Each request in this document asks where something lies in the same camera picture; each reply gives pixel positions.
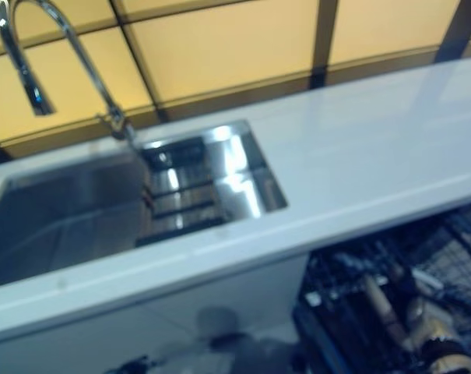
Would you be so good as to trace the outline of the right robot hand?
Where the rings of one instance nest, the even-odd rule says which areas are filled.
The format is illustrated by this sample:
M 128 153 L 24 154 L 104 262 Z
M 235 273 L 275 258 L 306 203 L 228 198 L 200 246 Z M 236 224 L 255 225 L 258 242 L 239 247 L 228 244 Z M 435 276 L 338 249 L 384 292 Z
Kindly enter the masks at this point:
M 454 340 L 427 340 L 420 348 L 421 358 L 430 373 L 469 373 L 469 358 L 463 346 Z

